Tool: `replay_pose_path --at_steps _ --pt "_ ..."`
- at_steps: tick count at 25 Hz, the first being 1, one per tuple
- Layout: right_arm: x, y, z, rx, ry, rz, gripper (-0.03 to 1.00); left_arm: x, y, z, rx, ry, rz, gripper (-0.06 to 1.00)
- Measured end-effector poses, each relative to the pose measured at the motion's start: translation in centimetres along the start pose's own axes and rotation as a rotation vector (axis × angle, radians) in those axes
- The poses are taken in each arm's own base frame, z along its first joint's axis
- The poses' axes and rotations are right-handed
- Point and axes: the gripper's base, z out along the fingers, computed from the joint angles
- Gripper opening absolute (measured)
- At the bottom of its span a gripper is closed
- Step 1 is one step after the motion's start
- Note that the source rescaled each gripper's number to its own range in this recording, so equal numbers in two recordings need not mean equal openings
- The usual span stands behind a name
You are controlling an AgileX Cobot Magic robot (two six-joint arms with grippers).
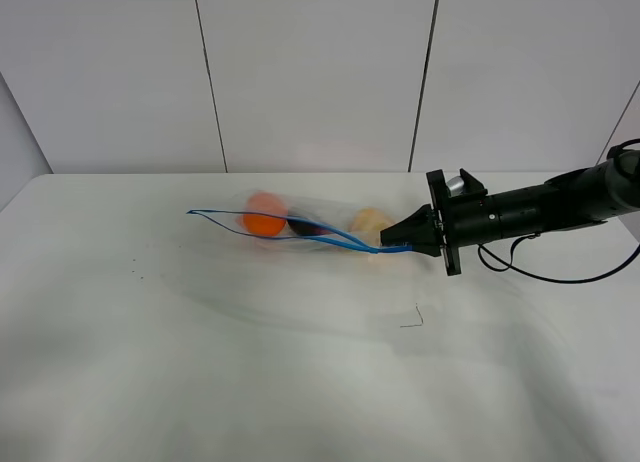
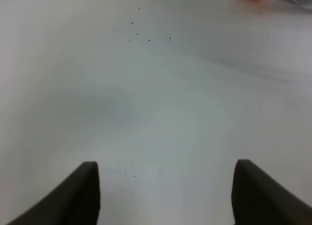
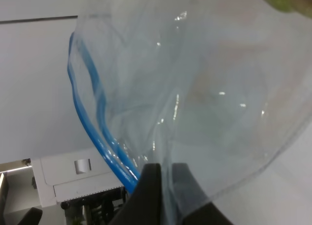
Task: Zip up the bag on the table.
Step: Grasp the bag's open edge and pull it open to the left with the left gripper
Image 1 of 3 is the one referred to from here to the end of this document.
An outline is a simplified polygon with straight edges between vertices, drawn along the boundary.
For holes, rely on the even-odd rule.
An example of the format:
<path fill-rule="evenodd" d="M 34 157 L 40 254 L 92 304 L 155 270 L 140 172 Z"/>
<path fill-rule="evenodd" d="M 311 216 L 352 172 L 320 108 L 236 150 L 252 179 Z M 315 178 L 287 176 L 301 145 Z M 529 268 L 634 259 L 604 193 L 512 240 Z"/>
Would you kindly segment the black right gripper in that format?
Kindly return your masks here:
<path fill-rule="evenodd" d="M 385 252 L 415 252 L 440 256 L 444 251 L 448 276 L 461 273 L 459 249 L 483 241 L 489 232 L 489 212 L 486 208 L 488 191 L 464 169 L 459 174 L 465 181 L 465 193 L 450 197 L 442 170 L 426 174 L 433 208 L 438 216 L 439 240 L 430 204 L 421 206 L 404 220 L 380 232 Z"/>

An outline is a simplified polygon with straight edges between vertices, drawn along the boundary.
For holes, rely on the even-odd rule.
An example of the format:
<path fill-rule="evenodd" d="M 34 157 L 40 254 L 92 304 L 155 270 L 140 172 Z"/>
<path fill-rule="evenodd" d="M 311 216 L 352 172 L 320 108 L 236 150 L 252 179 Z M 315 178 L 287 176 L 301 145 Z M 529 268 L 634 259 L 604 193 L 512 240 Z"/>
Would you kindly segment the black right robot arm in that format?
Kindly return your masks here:
<path fill-rule="evenodd" d="M 612 147 L 604 162 L 553 177 L 542 184 L 490 194 L 461 170 L 447 180 L 427 173 L 430 203 L 380 233 L 385 248 L 443 257 L 450 276 L 461 272 L 459 251 L 489 242 L 515 243 L 541 234 L 601 225 L 639 209 L 637 140 Z"/>

